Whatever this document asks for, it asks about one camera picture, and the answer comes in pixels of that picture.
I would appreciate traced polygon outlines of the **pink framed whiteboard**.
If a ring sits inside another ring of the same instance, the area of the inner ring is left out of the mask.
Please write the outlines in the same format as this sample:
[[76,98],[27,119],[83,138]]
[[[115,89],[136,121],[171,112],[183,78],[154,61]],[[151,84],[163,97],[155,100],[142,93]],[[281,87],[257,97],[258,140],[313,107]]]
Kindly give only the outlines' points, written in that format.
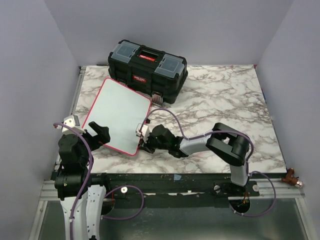
[[105,146],[134,156],[138,151],[140,138],[136,129],[149,113],[152,103],[146,96],[106,78],[95,97],[82,125],[91,135],[95,135],[90,122],[109,128],[110,142]]

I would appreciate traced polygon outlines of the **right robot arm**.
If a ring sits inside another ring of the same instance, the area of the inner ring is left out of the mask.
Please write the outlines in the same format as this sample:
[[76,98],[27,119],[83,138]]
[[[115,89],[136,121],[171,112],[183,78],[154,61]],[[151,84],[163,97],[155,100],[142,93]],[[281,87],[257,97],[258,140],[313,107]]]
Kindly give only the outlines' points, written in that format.
[[165,150],[175,158],[186,158],[200,152],[212,151],[229,164],[230,191],[241,196],[248,190],[248,159],[253,154],[251,139],[223,123],[216,123],[210,132],[194,136],[175,136],[162,124],[150,130],[147,125],[139,124],[135,130],[140,138],[139,148],[148,153]]

